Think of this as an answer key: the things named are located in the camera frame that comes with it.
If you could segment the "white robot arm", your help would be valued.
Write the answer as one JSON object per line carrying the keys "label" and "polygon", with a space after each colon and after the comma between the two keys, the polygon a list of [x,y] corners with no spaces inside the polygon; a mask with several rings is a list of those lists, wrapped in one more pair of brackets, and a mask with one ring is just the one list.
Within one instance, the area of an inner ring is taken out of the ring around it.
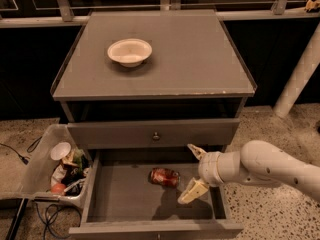
{"label": "white robot arm", "polygon": [[291,186],[320,201],[320,168],[290,156],[280,148],[260,140],[246,143],[240,151],[206,152],[193,144],[188,148],[198,159],[199,178],[192,178],[178,198],[188,204],[210,187],[227,183],[249,186]]}

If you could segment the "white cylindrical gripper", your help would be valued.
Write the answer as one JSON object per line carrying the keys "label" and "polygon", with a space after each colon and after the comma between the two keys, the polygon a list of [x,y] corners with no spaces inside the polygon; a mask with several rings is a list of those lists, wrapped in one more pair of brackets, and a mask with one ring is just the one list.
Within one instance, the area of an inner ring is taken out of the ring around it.
{"label": "white cylindrical gripper", "polygon": [[179,204],[189,204],[204,195],[209,190],[209,186],[218,186],[223,183],[218,172],[218,158],[220,153],[207,153],[205,150],[194,144],[188,144],[187,147],[191,150],[196,159],[200,160],[198,173],[201,179],[192,178],[190,180],[186,189],[178,198]]}

